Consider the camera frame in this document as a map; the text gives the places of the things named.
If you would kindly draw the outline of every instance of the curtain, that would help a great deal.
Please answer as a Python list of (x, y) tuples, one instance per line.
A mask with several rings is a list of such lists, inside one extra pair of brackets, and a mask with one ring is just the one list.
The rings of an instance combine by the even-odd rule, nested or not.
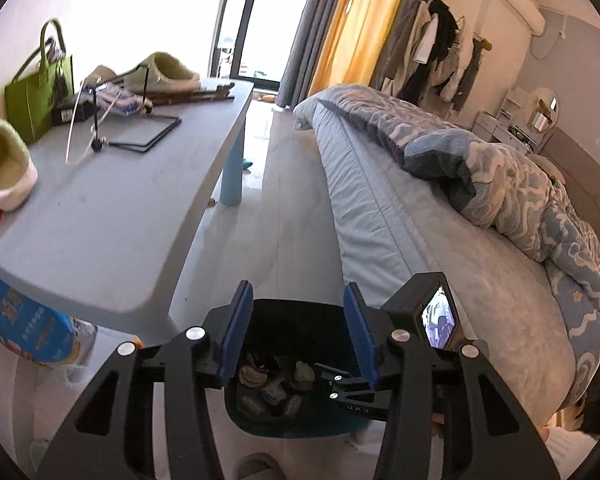
[(384, 78), (393, 79), (395, 77), (395, 72), (402, 63), (404, 51), (407, 48), (419, 3), (420, 0), (400, 1), (394, 24), (386, 37), (371, 78), (370, 86), (373, 88), (380, 89)]
[(338, 0), (306, 1), (280, 82), (278, 106), (294, 108), (306, 99), (337, 3)]
[(337, 83), (369, 83), (399, 3), (338, 1), (309, 95)]

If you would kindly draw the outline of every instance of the black bin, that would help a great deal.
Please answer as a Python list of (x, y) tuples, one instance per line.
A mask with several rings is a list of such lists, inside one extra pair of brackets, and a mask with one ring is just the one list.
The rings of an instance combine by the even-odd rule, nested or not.
[[(244, 339), (248, 349), (266, 349), (275, 355), (293, 355), (307, 364), (324, 364), (359, 376), (342, 307), (305, 301), (255, 300)], [(317, 379), (293, 419), (254, 422), (237, 405), (238, 379), (224, 390), (224, 405), (243, 431), (269, 438), (317, 438), (351, 433), (368, 422), (341, 409), (329, 398), (331, 386)]]

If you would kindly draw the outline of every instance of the black door frame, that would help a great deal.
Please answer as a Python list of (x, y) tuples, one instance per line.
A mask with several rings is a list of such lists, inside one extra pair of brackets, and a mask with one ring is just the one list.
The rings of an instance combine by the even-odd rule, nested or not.
[[(220, 7), (218, 10), (218, 17), (216, 19), (216, 28), (214, 32), (214, 42), (212, 45), (211, 54), (211, 66), (209, 75), (218, 73), (218, 66), (220, 63), (220, 51), (218, 49), (218, 42), (220, 41), (220, 30), (222, 29), (222, 20), (224, 20), (224, 12), (226, 10), (227, 0), (220, 0)], [(249, 21), (251, 19), (251, 13), (253, 11), (253, 4), (255, 0), (245, 0), (244, 8), (242, 9), (242, 17), (240, 18), (240, 25), (238, 26), (238, 33), (235, 38), (234, 46), (234, 58), (231, 64), (231, 72), (229, 77), (231, 79), (240, 79), (242, 81), (250, 81), (254, 84), (256, 89), (274, 91), (277, 92), (280, 89), (280, 81), (274, 81), (272, 79), (261, 79), (259, 77), (247, 77), (240, 75), (240, 64), (242, 62), (242, 51), (244, 50), (244, 41), (247, 38), (247, 31), (249, 29)]]

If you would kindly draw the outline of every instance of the pillow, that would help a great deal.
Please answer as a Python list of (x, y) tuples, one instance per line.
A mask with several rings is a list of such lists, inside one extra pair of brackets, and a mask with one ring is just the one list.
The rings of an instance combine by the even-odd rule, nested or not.
[(552, 163), (548, 158), (542, 155), (536, 155), (535, 153), (531, 153), (526, 157), (535, 162), (547, 175), (552, 176), (563, 186), (566, 186), (567, 181), (564, 179), (564, 176), (562, 173), (560, 173), (560, 170), (555, 167), (555, 164)]

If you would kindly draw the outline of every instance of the gray wall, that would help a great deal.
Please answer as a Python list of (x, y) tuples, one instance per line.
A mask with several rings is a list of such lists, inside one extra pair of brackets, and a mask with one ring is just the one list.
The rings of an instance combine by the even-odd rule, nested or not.
[[(562, 15), (543, 11), (547, 30), (533, 38), (531, 49), (544, 57), (562, 27)], [(600, 30), (573, 16), (567, 39), (558, 40), (545, 60), (527, 51), (517, 85), (527, 91), (548, 87), (558, 95), (558, 126), (600, 165)]]

